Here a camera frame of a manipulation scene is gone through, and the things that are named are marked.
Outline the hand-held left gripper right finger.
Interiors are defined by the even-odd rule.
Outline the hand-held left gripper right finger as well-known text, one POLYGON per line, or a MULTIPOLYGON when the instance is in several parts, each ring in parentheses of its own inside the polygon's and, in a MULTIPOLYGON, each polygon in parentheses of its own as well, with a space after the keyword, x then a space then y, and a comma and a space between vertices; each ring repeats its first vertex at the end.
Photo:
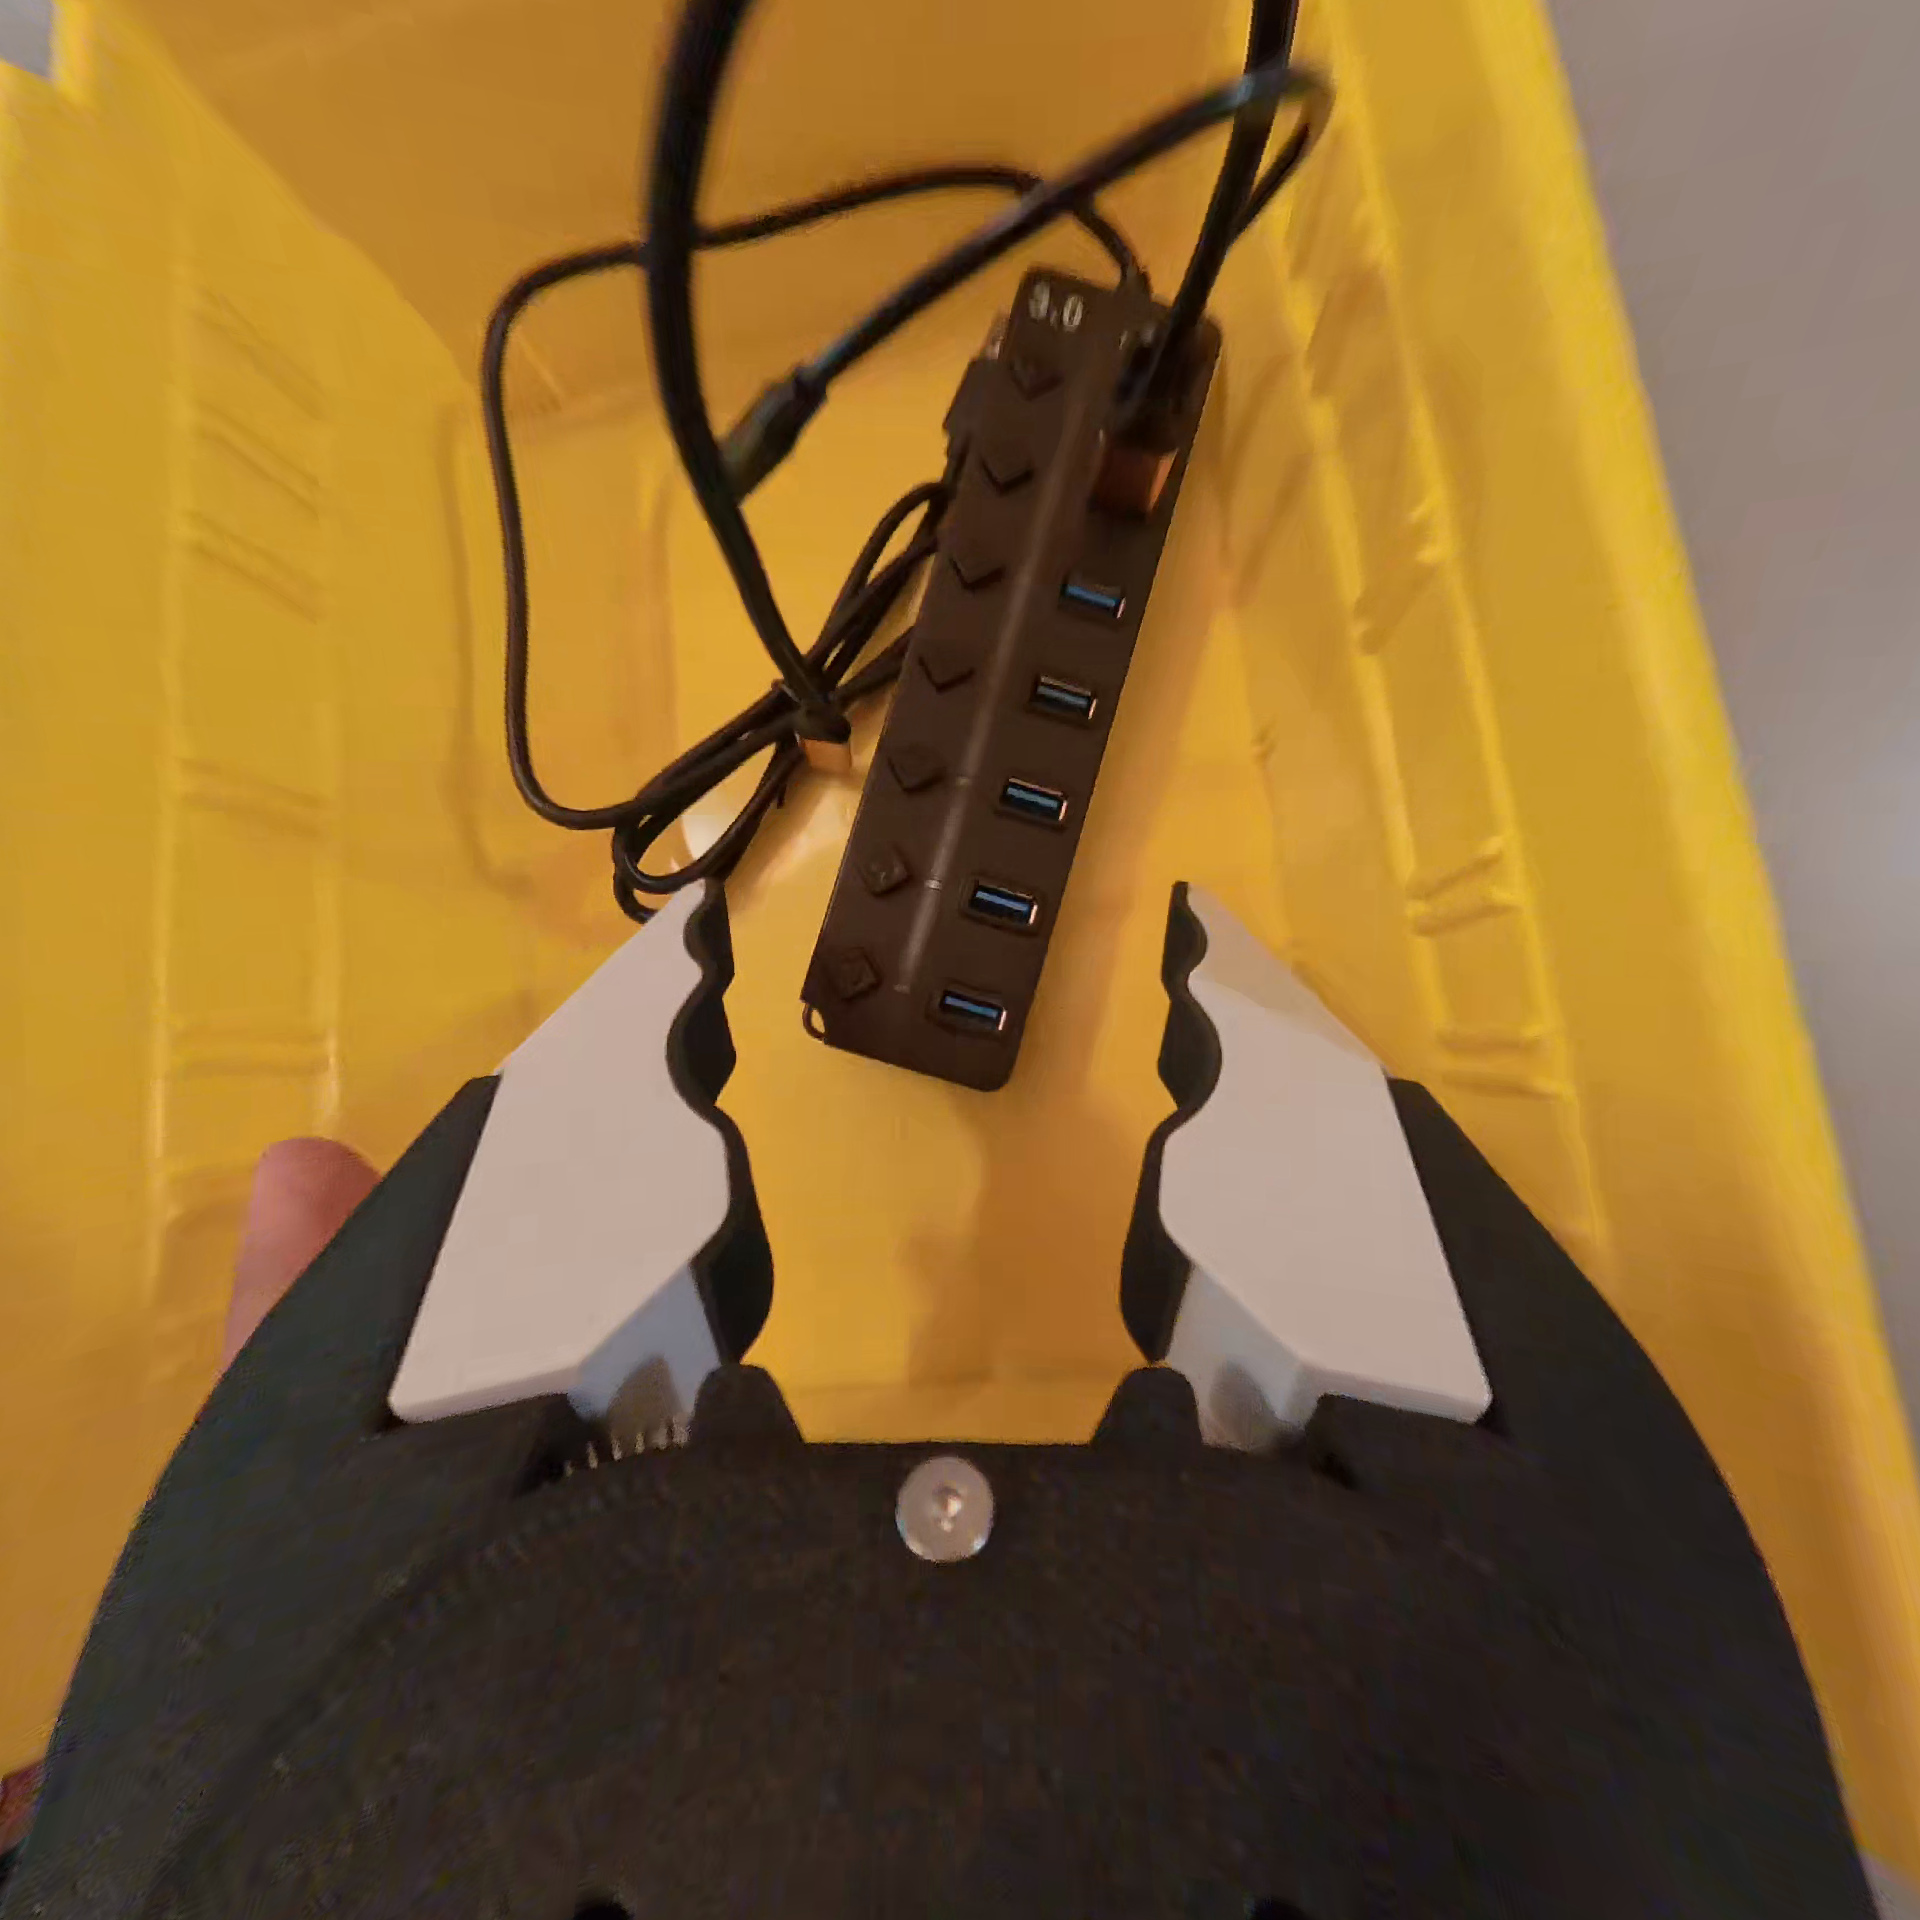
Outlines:
POLYGON ((1170 1113, 1119 1255, 1140 1356, 1215 1450, 1281 1448, 1324 1400, 1476 1425, 1492 1387, 1374 1051, 1189 883, 1162 986, 1170 1113))

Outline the black USB hub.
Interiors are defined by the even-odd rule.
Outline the black USB hub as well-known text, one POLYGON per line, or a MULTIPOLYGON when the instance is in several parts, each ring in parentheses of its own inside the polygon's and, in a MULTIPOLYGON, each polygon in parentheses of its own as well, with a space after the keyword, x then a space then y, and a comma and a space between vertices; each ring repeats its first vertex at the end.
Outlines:
POLYGON ((1221 332, 1138 449, 1119 384, 1167 312, 1035 267, 951 409, 951 499, 807 962, 818 1042, 951 1087, 1018 1068, 1162 570, 1221 332))

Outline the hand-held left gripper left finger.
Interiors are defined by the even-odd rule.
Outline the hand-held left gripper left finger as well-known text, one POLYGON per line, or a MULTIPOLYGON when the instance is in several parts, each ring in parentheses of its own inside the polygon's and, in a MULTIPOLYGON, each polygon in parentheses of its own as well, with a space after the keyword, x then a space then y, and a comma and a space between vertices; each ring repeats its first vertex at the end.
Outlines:
POLYGON ((737 1068, 729 905, 701 883, 498 1068, 391 1416, 561 1400, 613 1450, 689 1438, 775 1299, 737 1068))

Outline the person's left hand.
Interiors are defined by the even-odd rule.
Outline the person's left hand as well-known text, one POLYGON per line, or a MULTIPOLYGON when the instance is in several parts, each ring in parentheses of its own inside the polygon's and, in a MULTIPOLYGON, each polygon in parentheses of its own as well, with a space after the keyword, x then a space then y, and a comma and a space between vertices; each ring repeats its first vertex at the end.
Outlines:
POLYGON ((377 1182, 373 1163, 330 1139, 291 1139, 261 1154, 230 1273, 221 1369, 377 1182))

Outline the yellow plastic bin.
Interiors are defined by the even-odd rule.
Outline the yellow plastic bin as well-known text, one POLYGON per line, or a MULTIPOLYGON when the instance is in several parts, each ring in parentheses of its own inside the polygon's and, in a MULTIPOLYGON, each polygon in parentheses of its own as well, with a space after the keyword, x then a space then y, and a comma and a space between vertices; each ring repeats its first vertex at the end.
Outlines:
MULTIPOLYGON (((5 55, 5 1771, 218 1375, 257 1156, 391 1163, 622 939, 517 801, 474 400, 636 226, 679 4, 51 4, 5 55)), ((1167 888, 1439 1095, 1650 1350, 1915 1882, 1915 1470, 1546 4, 1307 4, 1333 129, 1223 383, 1001 1095, 799 978, 857 783, 731 892, 726 1092, 821 1438, 1079 1438, 1167 888)))

